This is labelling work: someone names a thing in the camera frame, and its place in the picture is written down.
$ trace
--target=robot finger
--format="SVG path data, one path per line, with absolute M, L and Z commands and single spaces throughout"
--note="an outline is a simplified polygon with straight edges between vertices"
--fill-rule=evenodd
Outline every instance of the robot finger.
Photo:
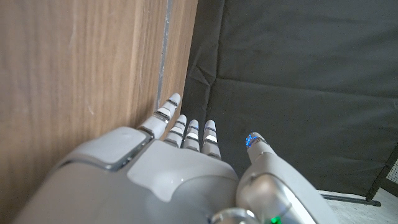
M 174 93 L 161 108 L 143 122 L 139 129 L 149 133 L 155 139 L 160 138 L 167 124 L 172 119 L 180 100 L 181 96 L 178 93 Z
M 198 127 L 198 121 L 195 119 L 191 120 L 187 129 L 187 135 L 185 136 L 184 143 L 182 144 L 184 149 L 191 149 L 199 152 Z
M 166 138 L 164 139 L 164 142 L 169 143 L 175 147 L 180 147 L 186 123 L 187 117 L 185 115 L 180 115 L 175 122 L 173 128 L 169 131 Z
M 209 120 L 205 124 L 205 130 L 203 134 L 203 147 L 201 152 L 207 156 L 214 157 L 215 159 L 221 160 L 220 149 L 217 145 L 216 135 L 216 124 L 214 121 Z
M 246 149 L 248 149 L 249 158 L 252 163 L 265 152 L 276 155 L 267 141 L 257 132 L 249 134 L 246 138 Z

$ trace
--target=wooden cabinet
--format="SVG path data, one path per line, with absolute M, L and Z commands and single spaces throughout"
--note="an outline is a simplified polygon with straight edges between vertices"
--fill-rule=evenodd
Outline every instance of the wooden cabinet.
M 197 1 L 1 1 L 0 222 L 77 145 L 182 95 Z

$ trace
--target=metal stand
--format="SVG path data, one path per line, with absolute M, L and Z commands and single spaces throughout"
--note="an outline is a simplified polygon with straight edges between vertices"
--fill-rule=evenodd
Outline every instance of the metal stand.
M 367 201 L 365 199 L 360 199 L 360 198 L 342 197 L 342 196 L 325 195 L 325 194 L 321 194 L 321 195 L 326 200 L 337 200 L 340 202 L 360 203 L 363 205 L 372 205 L 372 206 L 376 206 L 376 207 L 381 206 L 381 203 L 376 200 Z

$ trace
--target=gray floor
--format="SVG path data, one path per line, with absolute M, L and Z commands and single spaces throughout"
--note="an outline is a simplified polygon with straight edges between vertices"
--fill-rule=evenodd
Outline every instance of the gray floor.
M 334 192 L 319 191 L 323 194 L 340 195 L 346 197 L 359 197 Z M 348 202 L 327 200 L 336 213 L 340 223 L 398 223 L 398 198 L 384 189 L 379 189 L 374 200 L 381 202 L 381 207 L 360 205 Z

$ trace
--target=green led light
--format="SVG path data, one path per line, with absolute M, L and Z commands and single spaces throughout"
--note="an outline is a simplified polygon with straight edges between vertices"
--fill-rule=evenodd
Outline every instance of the green led light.
M 280 217 L 271 218 L 271 223 L 272 224 L 282 224 Z

